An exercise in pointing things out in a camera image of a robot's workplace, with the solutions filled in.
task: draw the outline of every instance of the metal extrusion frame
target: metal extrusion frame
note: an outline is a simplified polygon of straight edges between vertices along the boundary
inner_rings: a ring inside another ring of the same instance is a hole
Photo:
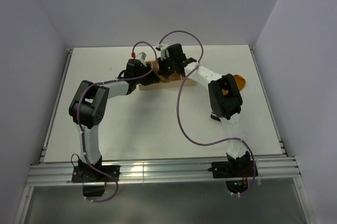
[[[214,161],[226,161],[226,158],[149,160],[139,162],[108,161],[103,162],[103,165],[121,166],[119,184],[145,184],[213,181],[212,173],[207,171],[207,169],[211,167],[211,163]],[[293,157],[257,157],[256,166],[259,171],[258,180],[268,178],[299,178],[301,176],[296,160]],[[26,186],[82,186],[82,183],[71,183],[72,174],[73,166],[70,163],[31,166]],[[85,185],[102,184],[104,183],[85,183]]]
[[[303,181],[301,178],[294,178],[294,183],[296,186],[297,195],[299,196],[299,200],[303,209],[303,213],[305,216],[305,220],[307,224],[317,224],[316,217],[311,208],[309,198],[304,189]]]
[[[22,224],[25,222],[28,212],[29,203],[31,202],[34,187],[26,186],[23,190],[21,201],[17,208],[14,224]]]
[[[55,102],[55,105],[54,105],[51,121],[49,122],[46,138],[45,138],[45,141],[44,141],[44,145],[43,145],[44,148],[46,148],[48,146],[49,136],[50,136],[51,131],[52,131],[52,127],[53,127],[53,123],[54,123],[54,119],[55,119],[58,103],[60,101],[63,85],[64,85],[64,82],[65,82],[65,77],[67,76],[67,72],[68,72],[68,68],[69,68],[69,64],[70,64],[70,59],[72,58],[72,54],[73,54],[73,49],[69,49],[68,50],[67,61],[65,63],[65,67],[64,67],[64,71],[63,71],[63,75],[62,75],[62,79],[61,79],[60,88],[58,89],[58,92],[57,92],[56,102]]]

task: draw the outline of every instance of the robotic arm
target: robotic arm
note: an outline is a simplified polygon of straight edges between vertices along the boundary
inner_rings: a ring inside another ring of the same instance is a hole
[[[221,119],[221,122],[235,125],[241,112],[242,97],[236,85],[233,75],[221,75],[215,73],[203,66],[200,66],[195,59],[186,58],[183,53],[181,44],[167,45],[159,44],[156,48],[161,52],[160,58],[157,59],[159,65],[158,74],[169,77],[173,73],[182,76],[189,74],[195,67],[199,66],[196,71],[189,75],[189,78],[195,80],[209,91],[210,103],[213,112]],[[118,78],[130,79],[143,76],[151,70],[150,66],[145,63],[145,53],[138,54],[135,58],[129,59],[126,69],[120,73]],[[97,169],[102,167],[102,156],[98,146],[98,126],[102,121],[105,113],[107,100],[116,96],[128,95],[132,93],[138,84],[150,85],[158,83],[159,77],[154,73],[137,80],[120,80],[107,85],[94,86],[85,95],[85,100],[81,104],[80,119],[85,129],[85,146],[86,156],[90,163]],[[77,124],[76,112],[79,100],[84,90],[91,85],[89,81],[82,81],[69,107],[69,114],[73,117],[74,123]],[[228,94],[223,95],[222,90],[228,90]],[[101,175],[86,163],[84,158],[82,140],[81,155],[78,161],[78,167],[84,172],[86,177],[92,181],[98,179]],[[235,170],[242,168],[242,160],[247,163],[250,161],[250,155],[245,145],[240,141],[230,141],[227,145],[227,157],[231,158],[232,165],[228,169]]]

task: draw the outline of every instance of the brown cardboard box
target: brown cardboard box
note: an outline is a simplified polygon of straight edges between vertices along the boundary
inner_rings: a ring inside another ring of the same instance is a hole
[[[149,64],[151,67],[153,67],[153,64],[155,63],[155,61],[150,61],[150,62],[146,62],[147,64]],[[158,71],[159,71],[159,66],[157,64],[157,66],[155,67],[155,69],[153,70],[157,75],[158,75]],[[141,91],[146,91],[146,90],[154,90],[154,89],[163,89],[163,88],[172,88],[172,87],[180,87],[184,77],[174,73],[172,74],[170,77],[168,78],[164,78],[162,76],[159,76],[161,82],[160,83],[155,83],[155,84],[151,84],[148,86],[143,86],[143,85],[138,85],[139,86],[139,90]],[[184,86],[195,86],[196,82],[192,79],[188,79],[186,80]]]

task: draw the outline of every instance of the white wall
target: white wall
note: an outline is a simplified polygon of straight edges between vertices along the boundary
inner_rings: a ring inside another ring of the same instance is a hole
[[[278,0],[255,54],[315,215],[336,223],[337,0]]]
[[[156,44],[184,29],[204,44],[255,44],[276,0],[40,0],[69,47]],[[186,35],[170,38],[184,44]]]
[[[37,0],[0,0],[0,222],[12,223],[37,162],[66,49]]]

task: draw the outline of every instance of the white table surface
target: white table surface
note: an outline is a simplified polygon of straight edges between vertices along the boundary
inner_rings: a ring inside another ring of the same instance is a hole
[[[199,58],[198,46],[183,46],[187,57]],[[249,47],[204,46],[202,65],[220,74],[239,74],[246,79],[240,129],[255,155],[279,155],[281,147],[263,94]],[[147,60],[154,58],[148,47],[139,47]],[[125,69],[130,47],[75,48],[48,139],[45,162],[68,162],[80,153],[80,137],[68,115],[69,105],[82,80],[100,82],[115,78]],[[176,120],[178,88],[139,91],[108,101],[100,124],[103,160],[217,157],[226,153],[226,143],[200,147],[182,135]],[[181,119],[187,134],[199,142],[228,136],[221,123],[210,118],[208,91],[202,86],[184,87]]]

